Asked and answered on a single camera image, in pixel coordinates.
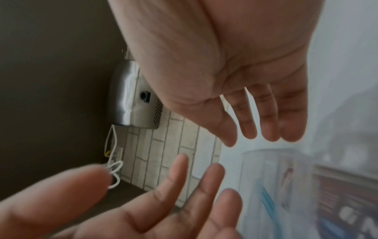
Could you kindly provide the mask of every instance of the hand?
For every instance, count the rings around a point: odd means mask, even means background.
[[[307,123],[306,54],[322,0],[109,0],[143,75],[169,109],[220,137],[299,140]]]
[[[224,176],[211,165],[179,213],[169,215],[185,184],[188,158],[179,155],[156,191],[89,219],[53,239],[240,239],[235,231],[241,212],[237,192],[225,190],[213,206]],[[40,238],[93,207],[111,183],[101,166],[69,170],[0,203],[0,235]]]

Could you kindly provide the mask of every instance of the tile backsplash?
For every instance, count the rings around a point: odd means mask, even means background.
[[[126,57],[132,59],[129,52]],[[206,168],[219,161],[222,142],[206,129],[165,107],[156,130],[120,126],[116,129],[118,146],[124,148],[121,179],[146,191],[155,189],[165,179],[178,154],[188,155],[188,175],[176,203],[180,207],[198,185]]]

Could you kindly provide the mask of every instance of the palm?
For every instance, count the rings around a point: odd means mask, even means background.
[[[177,157],[169,176],[154,192],[54,235],[53,239],[238,239],[239,195],[232,190],[213,200],[224,176],[212,165],[183,209],[170,216],[186,180],[188,158]],[[109,173],[84,167],[42,181],[0,203],[0,234],[40,238],[76,218],[106,193]]]
[[[319,0],[109,0],[143,74],[163,103],[219,136],[296,141],[307,122],[306,54]]]

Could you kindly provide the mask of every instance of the perforated vent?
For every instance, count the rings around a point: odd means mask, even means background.
[[[158,125],[160,123],[161,113],[163,112],[163,103],[160,100],[157,100],[157,106],[154,116],[154,124]]]

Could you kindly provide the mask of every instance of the dark wall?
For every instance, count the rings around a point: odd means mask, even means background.
[[[104,160],[125,50],[106,0],[0,0],[0,200]]]

